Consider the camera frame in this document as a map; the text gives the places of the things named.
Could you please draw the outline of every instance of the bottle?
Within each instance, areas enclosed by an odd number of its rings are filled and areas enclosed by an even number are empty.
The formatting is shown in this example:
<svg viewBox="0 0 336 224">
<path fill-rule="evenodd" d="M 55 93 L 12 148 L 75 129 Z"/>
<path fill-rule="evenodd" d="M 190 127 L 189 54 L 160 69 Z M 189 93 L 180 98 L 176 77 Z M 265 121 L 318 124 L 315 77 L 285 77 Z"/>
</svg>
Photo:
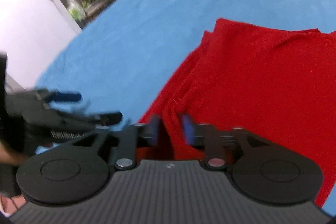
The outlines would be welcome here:
<svg viewBox="0 0 336 224">
<path fill-rule="evenodd" d="M 68 3 L 68 12 L 74 20 L 83 20 L 85 19 L 85 10 L 83 7 L 75 0 L 67 0 Z"/>
</svg>

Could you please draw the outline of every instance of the red towel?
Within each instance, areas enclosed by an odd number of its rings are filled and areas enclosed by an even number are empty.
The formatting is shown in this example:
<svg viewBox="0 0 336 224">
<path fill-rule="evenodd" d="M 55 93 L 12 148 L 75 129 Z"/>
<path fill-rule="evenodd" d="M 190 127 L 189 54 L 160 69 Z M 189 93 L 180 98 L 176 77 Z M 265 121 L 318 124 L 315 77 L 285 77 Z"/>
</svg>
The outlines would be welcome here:
<svg viewBox="0 0 336 224">
<path fill-rule="evenodd" d="M 179 115 L 247 130 L 314 160 L 322 206 L 336 181 L 336 32 L 283 31 L 219 19 L 173 74 L 141 122 L 161 115 L 174 158 L 202 159 L 185 144 Z"/>
</svg>

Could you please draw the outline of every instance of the black circular base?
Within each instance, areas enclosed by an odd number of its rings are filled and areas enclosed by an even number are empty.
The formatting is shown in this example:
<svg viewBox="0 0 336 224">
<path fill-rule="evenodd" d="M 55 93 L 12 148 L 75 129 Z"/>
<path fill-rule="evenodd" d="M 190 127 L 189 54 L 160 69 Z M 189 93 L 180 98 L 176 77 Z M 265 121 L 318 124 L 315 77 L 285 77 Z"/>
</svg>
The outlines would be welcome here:
<svg viewBox="0 0 336 224">
<path fill-rule="evenodd" d="M 277 205 L 314 200 L 323 181 L 313 161 L 274 146 L 254 148 L 241 157 L 233 167 L 232 178 L 249 197 Z"/>
<path fill-rule="evenodd" d="M 108 177 L 107 164 L 89 147 L 65 145 L 29 158 L 16 179 L 30 201 L 62 205 L 96 194 Z"/>
</svg>

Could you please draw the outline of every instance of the bed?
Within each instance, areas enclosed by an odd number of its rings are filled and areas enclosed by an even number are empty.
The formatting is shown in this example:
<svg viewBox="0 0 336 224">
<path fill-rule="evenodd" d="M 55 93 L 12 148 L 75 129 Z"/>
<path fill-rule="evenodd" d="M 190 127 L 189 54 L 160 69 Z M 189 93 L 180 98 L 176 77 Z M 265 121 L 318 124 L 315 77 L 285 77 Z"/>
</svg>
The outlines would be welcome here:
<svg viewBox="0 0 336 224">
<path fill-rule="evenodd" d="M 50 64 L 38 87 L 78 90 L 59 109 L 120 110 L 136 122 L 219 17 L 285 30 L 336 30 L 336 0 L 118 0 Z M 336 187 L 323 209 L 336 215 Z"/>
</svg>

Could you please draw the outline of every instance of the silver screw head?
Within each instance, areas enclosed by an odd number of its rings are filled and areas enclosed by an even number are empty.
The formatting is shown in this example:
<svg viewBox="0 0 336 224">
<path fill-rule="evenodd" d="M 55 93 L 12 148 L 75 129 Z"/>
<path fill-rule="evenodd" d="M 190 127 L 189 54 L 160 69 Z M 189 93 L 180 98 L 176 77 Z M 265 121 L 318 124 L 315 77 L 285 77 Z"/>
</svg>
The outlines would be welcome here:
<svg viewBox="0 0 336 224">
<path fill-rule="evenodd" d="M 133 164 L 131 159 L 123 158 L 115 162 L 119 167 L 129 167 Z"/>
<path fill-rule="evenodd" d="M 225 164 L 225 160 L 218 159 L 218 158 L 212 158 L 208 161 L 208 164 L 212 167 L 222 167 Z"/>
</svg>

